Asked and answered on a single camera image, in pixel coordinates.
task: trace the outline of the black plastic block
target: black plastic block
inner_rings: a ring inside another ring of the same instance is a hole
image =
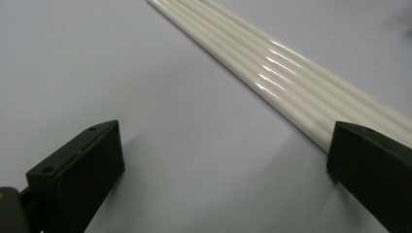
[[[412,232],[412,149],[372,129],[336,122],[327,170],[390,232]]]
[[[123,171],[116,120],[90,127],[36,165],[26,177],[45,210],[44,232],[85,232]]]

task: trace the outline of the gray background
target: gray background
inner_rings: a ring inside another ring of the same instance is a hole
[[[412,5],[218,0],[412,118]],[[0,185],[120,121],[126,172],[87,232],[386,232],[326,154],[143,0],[0,2]]]

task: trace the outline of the screw hole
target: screw hole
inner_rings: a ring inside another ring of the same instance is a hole
[[[42,170],[42,173],[44,173],[44,174],[50,173],[50,172],[52,172],[52,170],[54,170],[52,167],[46,167]]]

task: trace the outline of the white tube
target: white tube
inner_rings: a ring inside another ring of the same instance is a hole
[[[412,125],[408,119],[385,107],[368,106],[379,103],[363,93],[354,95],[359,90],[216,3],[149,2],[324,151],[329,150],[337,120],[370,127],[411,147],[412,126],[405,127]]]
[[[267,33],[254,27],[248,21],[236,16],[235,14],[219,6],[215,2],[211,0],[200,0],[200,2],[209,6],[211,9],[221,14],[222,16],[226,17],[229,21],[232,21],[233,24],[236,24],[240,28],[243,28],[244,30],[250,32],[250,34],[259,38],[261,42],[265,43],[269,47],[273,47],[275,50],[280,51],[283,55],[286,55],[288,58],[294,60],[297,63],[300,63],[304,66],[306,70],[319,75],[319,77],[322,78],[322,81],[317,82],[317,84],[321,85],[324,88],[324,91],[329,91],[331,88],[330,84],[333,84],[335,87],[338,87],[338,90],[341,89],[343,92],[339,91],[332,93],[339,96],[339,98],[343,101],[348,101],[349,104],[354,105],[354,107],[356,107],[358,111],[365,110],[367,111],[367,114],[370,117],[377,116],[379,118],[382,118],[385,123],[397,124],[399,127],[397,127],[396,130],[401,129],[406,130],[408,132],[404,136],[410,136],[410,134],[412,134],[412,122],[406,117],[398,114],[397,112],[379,103],[372,97],[363,93],[361,90],[357,89],[356,87],[350,85],[349,83],[341,80],[334,74],[330,73],[325,68],[319,66],[318,64],[310,61],[309,59],[303,57],[297,52],[282,45],[280,42],[275,40]]]

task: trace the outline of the white surface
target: white surface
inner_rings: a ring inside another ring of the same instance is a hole
[[[218,1],[412,118],[408,1]],[[386,232],[326,154],[145,1],[0,3],[0,185],[117,118],[87,232]]]
[[[267,103],[329,152],[336,121],[412,147],[412,121],[211,0],[149,0]]]

